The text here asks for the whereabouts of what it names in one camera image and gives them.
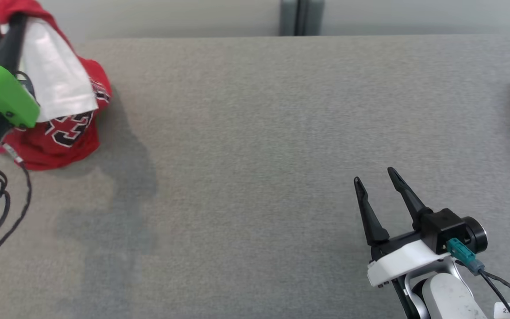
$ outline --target gray table surface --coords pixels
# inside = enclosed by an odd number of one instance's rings
[[[510,36],[101,40],[101,148],[32,173],[0,249],[0,319],[403,318],[372,288],[352,179],[480,220],[510,281]],[[24,176],[6,158],[12,214]],[[466,279],[492,317],[498,301]],[[510,300],[510,291],[502,289]]]

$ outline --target green plastic part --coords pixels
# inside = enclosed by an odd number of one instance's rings
[[[34,127],[39,112],[39,105],[20,81],[0,66],[0,113],[16,127]]]

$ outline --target white fabric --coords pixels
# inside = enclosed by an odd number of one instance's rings
[[[5,33],[8,26],[0,30]],[[44,20],[29,18],[19,69],[41,107],[37,122],[97,109],[89,76],[65,40]]]

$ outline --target white wall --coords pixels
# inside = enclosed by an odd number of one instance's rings
[[[510,0],[325,0],[322,35],[510,32]]]
[[[280,0],[39,2],[73,42],[128,37],[275,36],[279,32]]]

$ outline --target teal cable connector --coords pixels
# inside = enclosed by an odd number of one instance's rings
[[[462,262],[474,276],[479,275],[480,270],[485,270],[484,264],[459,239],[452,238],[448,241],[447,247],[448,253]]]

